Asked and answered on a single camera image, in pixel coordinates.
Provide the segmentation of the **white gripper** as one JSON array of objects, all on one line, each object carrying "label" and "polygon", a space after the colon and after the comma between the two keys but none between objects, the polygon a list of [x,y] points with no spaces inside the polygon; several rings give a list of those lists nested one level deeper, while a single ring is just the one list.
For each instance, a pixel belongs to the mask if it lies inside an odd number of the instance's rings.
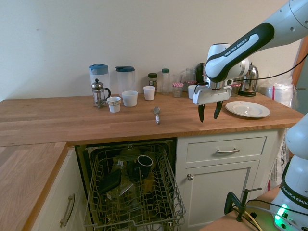
[{"label": "white gripper", "polygon": [[223,101],[228,100],[231,96],[231,86],[225,86],[219,90],[212,90],[207,86],[197,85],[194,89],[192,102],[198,105],[199,119],[204,121],[205,104],[216,103],[214,119],[217,119],[223,106]]}]

